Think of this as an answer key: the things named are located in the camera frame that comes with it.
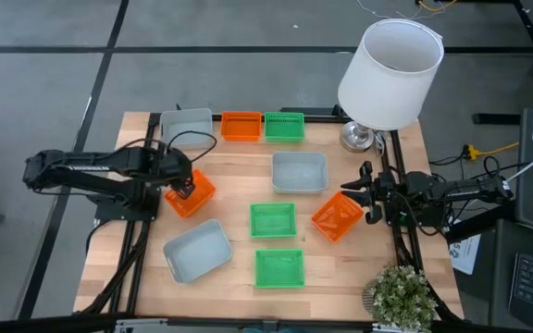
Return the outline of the grey plastic bin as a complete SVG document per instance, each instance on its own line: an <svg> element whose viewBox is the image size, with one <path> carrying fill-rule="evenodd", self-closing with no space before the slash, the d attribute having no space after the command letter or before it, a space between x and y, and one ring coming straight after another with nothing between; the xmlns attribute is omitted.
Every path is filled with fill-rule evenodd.
<svg viewBox="0 0 533 333"><path fill-rule="evenodd" d="M220 222L210 219L168 241L163 253L173 279L184 284L224 265L232 248Z"/></svg>
<svg viewBox="0 0 533 333"><path fill-rule="evenodd" d="M271 169L277 193L317 194L328 188L328 163L323 153L275 152Z"/></svg>
<svg viewBox="0 0 533 333"><path fill-rule="evenodd" d="M205 149L213 140L212 111L208 108L163 112L160 116L160 139L179 149Z"/></svg>

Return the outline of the small potted green plant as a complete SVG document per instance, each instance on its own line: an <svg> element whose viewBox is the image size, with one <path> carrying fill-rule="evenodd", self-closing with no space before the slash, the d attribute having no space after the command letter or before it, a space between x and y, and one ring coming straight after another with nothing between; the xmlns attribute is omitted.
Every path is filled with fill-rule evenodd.
<svg viewBox="0 0 533 333"><path fill-rule="evenodd" d="M436 318L437 302L425 274L410 265L382 269L366 284L362 303L375 321L401 331L431 333Z"/></svg>

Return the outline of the silver lamp base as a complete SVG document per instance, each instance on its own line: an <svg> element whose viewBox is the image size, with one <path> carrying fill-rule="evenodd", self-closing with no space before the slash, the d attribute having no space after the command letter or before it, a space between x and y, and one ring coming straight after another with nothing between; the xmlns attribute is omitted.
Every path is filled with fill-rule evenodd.
<svg viewBox="0 0 533 333"><path fill-rule="evenodd" d="M341 130L341 146L351 153L363 153L374 143L374 131L355 121L346 123Z"/></svg>

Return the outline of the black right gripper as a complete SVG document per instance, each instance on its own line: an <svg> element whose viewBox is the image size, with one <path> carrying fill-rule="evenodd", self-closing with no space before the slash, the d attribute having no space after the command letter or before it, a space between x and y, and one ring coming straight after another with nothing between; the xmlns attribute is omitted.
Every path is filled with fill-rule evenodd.
<svg viewBox="0 0 533 333"><path fill-rule="evenodd" d="M366 223L368 225L377 224L384 213L396 213L398 204L392 198L398 185L391 171L382 171L372 179L373 166L370 161L365 161L359 168L359 179L341 184L341 188L352 191L342 191L341 193L353 200L361 207L366 207Z"/></svg>

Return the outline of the white printed paper sheet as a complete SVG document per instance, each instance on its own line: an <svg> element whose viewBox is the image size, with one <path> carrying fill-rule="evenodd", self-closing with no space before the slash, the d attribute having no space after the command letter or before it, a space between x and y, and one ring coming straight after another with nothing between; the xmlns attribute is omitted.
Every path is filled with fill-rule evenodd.
<svg viewBox="0 0 533 333"><path fill-rule="evenodd" d="M452 268L471 276L474 273L478 246L481 236L479 234L449 245Z"/></svg>

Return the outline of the black floor bar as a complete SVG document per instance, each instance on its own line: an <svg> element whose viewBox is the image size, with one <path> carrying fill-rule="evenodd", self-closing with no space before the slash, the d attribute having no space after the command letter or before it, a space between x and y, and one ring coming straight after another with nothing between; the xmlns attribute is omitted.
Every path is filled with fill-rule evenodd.
<svg viewBox="0 0 533 333"><path fill-rule="evenodd" d="M472 115L472 121L476 125L517 126L521 117L514 114L475 113Z"/></svg>

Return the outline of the orange slotted plastic basket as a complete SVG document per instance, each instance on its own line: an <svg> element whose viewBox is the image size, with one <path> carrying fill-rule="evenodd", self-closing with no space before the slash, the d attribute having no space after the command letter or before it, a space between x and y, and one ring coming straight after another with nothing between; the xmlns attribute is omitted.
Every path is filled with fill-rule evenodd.
<svg viewBox="0 0 533 333"><path fill-rule="evenodd" d="M262 114L258 111L224 111L221 135L226 141L258 142L261 136Z"/></svg>
<svg viewBox="0 0 533 333"><path fill-rule="evenodd" d="M363 215L360 205L338 191L312 215L311 220L326 239L336 243Z"/></svg>
<svg viewBox="0 0 533 333"><path fill-rule="evenodd" d="M210 182L203 172L195 169L192 172L195 189L187 199L182 199L175 191L168 190L164 199L174 209L178 216L187 218L193 216L214 195L216 187Z"/></svg>

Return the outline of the white lamp shade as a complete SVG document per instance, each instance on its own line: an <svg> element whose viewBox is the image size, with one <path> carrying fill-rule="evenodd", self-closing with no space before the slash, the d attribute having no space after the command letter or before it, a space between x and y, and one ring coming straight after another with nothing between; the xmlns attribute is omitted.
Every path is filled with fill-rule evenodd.
<svg viewBox="0 0 533 333"><path fill-rule="evenodd" d="M443 37L409 19L369 26L343 75L338 100L355 122L372 130L399 130L422 111L444 58Z"/></svg>

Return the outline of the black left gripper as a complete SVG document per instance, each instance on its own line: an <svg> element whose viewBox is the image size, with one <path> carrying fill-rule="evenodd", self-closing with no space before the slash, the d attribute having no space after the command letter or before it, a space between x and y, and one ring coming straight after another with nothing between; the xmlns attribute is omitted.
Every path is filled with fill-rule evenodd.
<svg viewBox="0 0 533 333"><path fill-rule="evenodd" d="M166 155L166 184L180 188L177 195L187 199L195 190L192 177L192 161L179 149L168 149Z"/></svg>

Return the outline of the green slotted plastic basket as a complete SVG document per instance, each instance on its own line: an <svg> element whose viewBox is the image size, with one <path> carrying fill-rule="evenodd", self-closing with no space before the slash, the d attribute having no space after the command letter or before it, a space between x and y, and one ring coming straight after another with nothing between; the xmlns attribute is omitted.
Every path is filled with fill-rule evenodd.
<svg viewBox="0 0 533 333"><path fill-rule="evenodd" d="M305 283L301 249L263 249L255 252L255 283L259 289L298 289Z"/></svg>
<svg viewBox="0 0 533 333"><path fill-rule="evenodd" d="M304 114L265 113L265 138L267 142L302 142L304 140Z"/></svg>
<svg viewBox="0 0 533 333"><path fill-rule="evenodd" d="M290 238L297 235L294 203L253 203L250 205L252 238Z"/></svg>

